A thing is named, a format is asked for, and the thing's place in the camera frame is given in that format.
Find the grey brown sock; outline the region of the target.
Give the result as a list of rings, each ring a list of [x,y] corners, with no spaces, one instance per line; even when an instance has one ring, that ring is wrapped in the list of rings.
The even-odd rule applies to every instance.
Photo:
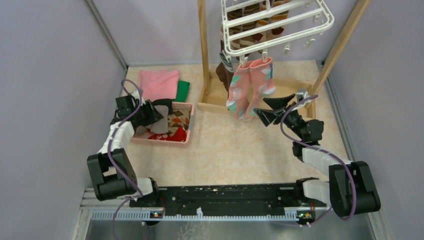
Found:
[[[147,133],[154,134],[154,135],[161,135],[161,134],[168,133],[169,107],[166,105],[155,105],[154,107],[163,116],[163,118],[148,126],[138,127],[137,130],[135,131],[135,136],[143,136]]]

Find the pink patterned sock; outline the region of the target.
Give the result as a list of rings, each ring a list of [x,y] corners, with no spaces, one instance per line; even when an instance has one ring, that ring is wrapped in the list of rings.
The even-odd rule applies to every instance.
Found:
[[[272,95],[276,91],[273,82],[273,58],[268,57],[265,61],[260,58],[252,61],[249,65],[250,82],[252,86],[252,100],[245,112],[244,120],[251,120],[254,109],[264,97]]]
[[[250,104],[248,92],[251,84],[250,65],[253,60],[249,60],[245,66],[239,65],[231,79],[226,107],[235,114],[236,118],[242,120],[245,118],[247,108]]]

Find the dark brown grey-cuffed sock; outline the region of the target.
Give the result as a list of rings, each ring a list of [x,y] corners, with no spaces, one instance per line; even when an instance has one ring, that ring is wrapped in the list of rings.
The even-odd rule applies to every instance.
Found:
[[[217,66],[215,73],[219,80],[223,83],[225,90],[229,92],[229,87],[234,75],[234,68],[231,57],[227,56],[223,51],[219,53],[220,63]]]

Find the white clip hanger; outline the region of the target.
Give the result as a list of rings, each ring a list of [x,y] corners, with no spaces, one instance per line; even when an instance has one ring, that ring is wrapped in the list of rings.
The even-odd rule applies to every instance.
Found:
[[[284,55],[292,52],[294,42],[303,41],[304,48],[311,48],[317,39],[326,31],[331,29],[335,23],[335,17],[326,2],[323,0],[266,0],[266,10],[243,16],[234,20],[227,18],[227,13],[237,9],[261,3],[265,0],[244,0],[238,2],[236,0],[222,0],[220,2],[221,10],[221,29],[223,52],[229,57],[238,57],[241,61],[245,61],[247,55],[259,52],[262,59],[265,60],[269,55],[271,48],[282,46]],[[288,18],[278,22],[269,23],[265,26],[254,28],[252,30],[243,31],[236,34],[229,34],[229,28],[243,25],[255,20],[270,18],[273,15],[289,11]],[[252,46],[233,49],[231,42],[243,37],[251,36],[256,33],[265,32],[277,27],[284,27],[281,37],[267,40],[262,43],[256,43]]]

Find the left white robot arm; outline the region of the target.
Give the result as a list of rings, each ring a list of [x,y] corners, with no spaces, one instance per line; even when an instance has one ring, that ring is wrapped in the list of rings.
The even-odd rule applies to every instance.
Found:
[[[109,134],[100,150],[88,156],[87,167],[96,198],[99,201],[138,194],[149,207],[160,202],[159,191],[149,185],[142,190],[126,149],[140,127],[164,119],[150,100],[138,90],[116,98],[117,109],[110,123]]]

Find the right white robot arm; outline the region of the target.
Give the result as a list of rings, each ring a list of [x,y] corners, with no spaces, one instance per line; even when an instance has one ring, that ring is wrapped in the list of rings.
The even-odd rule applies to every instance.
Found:
[[[322,147],[324,122],[305,120],[298,109],[317,98],[306,96],[289,103],[294,95],[281,98],[265,97],[270,109],[254,108],[265,127],[279,125],[282,134],[292,141],[292,152],[301,162],[308,164],[328,177],[299,180],[300,188],[293,192],[293,200],[299,206],[307,206],[318,200],[329,206],[340,218],[378,212],[381,200],[369,165],[364,161],[342,159]]]

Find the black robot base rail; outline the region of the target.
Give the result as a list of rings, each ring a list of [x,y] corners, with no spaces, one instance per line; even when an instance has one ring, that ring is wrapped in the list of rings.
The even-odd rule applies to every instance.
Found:
[[[148,211],[154,221],[293,221],[314,222],[326,208],[306,198],[295,183],[162,186],[130,200],[131,208]]]

